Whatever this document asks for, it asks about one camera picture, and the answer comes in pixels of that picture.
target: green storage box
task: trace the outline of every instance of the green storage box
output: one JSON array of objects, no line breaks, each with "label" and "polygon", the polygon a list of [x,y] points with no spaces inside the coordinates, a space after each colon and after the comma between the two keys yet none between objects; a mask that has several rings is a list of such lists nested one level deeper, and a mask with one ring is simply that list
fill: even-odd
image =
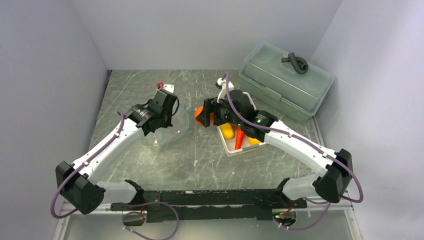
[{"label": "green storage box", "polygon": [[291,63],[281,63],[288,52],[261,43],[244,60],[240,87],[300,123],[314,116],[335,76],[308,62],[309,70],[298,74]]}]

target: white wall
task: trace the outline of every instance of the white wall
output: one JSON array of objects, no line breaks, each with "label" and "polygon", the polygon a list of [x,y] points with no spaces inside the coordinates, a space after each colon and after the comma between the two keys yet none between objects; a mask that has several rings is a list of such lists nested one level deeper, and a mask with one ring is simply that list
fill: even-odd
[{"label": "white wall", "polygon": [[342,0],[72,0],[109,69],[239,69],[268,41],[309,59]]},{"label": "white wall", "polygon": [[423,1],[344,0],[312,57],[337,76],[318,122],[352,153],[365,239],[424,239],[423,40]]},{"label": "white wall", "polygon": [[87,151],[107,70],[70,1],[2,0],[0,76],[0,239],[49,240],[55,167]]}]

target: marble tabletop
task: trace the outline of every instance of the marble tabletop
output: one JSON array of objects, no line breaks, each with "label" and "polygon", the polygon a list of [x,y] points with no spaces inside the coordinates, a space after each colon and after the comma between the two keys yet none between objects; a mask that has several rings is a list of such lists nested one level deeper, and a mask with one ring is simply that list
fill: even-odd
[{"label": "marble tabletop", "polygon": [[[287,177],[299,178],[313,171],[283,150],[267,145],[237,156],[227,157],[216,127],[194,123],[194,112],[205,98],[216,97],[216,80],[225,70],[120,70],[112,71],[97,116],[90,149],[118,124],[117,109],[127,111],[153,98],[156,84],[175,85],[181,105],[187,106],[189,127],[184,136],[158,149],[136,142],[105,173],[102,181],[133,180],[145,190],[208,190],[275,188]],[[230,70],[230,80],[239,88],[238,70]],[[277,116],[287,126],[318,143],[312,119],[299,123],[252,97],[258,109]]]}]

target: clear plastic bag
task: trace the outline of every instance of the clear plastic bag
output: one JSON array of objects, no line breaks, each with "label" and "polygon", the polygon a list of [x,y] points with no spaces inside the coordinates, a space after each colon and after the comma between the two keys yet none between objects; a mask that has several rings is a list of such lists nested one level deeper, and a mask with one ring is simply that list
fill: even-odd
[{"label": "clear plastic bag", "polygon": [[157,149],[171,144],[182,138],[189,128],[189,112],[188,106],[183,104],[172,117],[172,127],[159,128],[155,132],[149,133],[144,139],[145,145],[153,145]]}]

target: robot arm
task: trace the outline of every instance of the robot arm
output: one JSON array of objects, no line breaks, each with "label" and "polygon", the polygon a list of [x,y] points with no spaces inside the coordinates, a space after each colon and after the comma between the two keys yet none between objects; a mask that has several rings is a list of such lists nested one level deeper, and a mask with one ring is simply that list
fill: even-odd
[{"label": "robot arm", "polygon": [[172,127],[172,111],[176,101],[178,98],[172,92],[159,89],[146,104],[131,107],[113,131],[87,154],[71,164],[61,162],[56,167],[60,194],[82,214],[92,212],[100,204],[143,203],[144,190],[135,182],[99,180],[117,156],[136,141],[158,128]]},{"label": "robot arm", "polygon": [[342,149],[340,152],[335,152],[311,142],[269,112],[255,110],[247,95],[241,90],[234,90],[234,86],[228,82],[228,91],[238,113],[259,127],[246,124],[231,108],[227,95],[223,94],[226,91],[226,81],[220,78],[216,86],[221,88],[218,97],[205,99],[203,107],[197,109],[195,119],[199,125],[204,127],[224,123],[237,125],[248,137],[282,149],[309,166],[315,174],[301,178],[286,178],[277,187],[276,191],[282,194],[286,202],[312,196],[320,196],[331,203],[340,201],[352,176],[331,158],[339,160],[352,170],[352,156],[348,151]]}]

